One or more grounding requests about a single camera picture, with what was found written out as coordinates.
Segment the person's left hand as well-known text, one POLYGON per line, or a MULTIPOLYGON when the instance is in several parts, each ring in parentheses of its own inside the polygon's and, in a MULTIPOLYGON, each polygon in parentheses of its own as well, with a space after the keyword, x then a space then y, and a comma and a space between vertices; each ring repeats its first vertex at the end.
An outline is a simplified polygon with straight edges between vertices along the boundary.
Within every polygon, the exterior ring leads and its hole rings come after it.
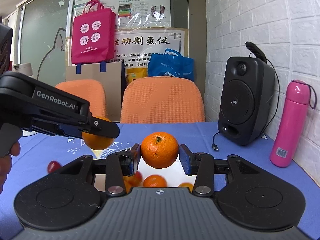
POLYGON ((12 157, 19 156, 20 151, 20 143, 17 141, 11 147, 9 154, 0 159, 0 193, 3 192, 3 186, 12 168, 12 157))

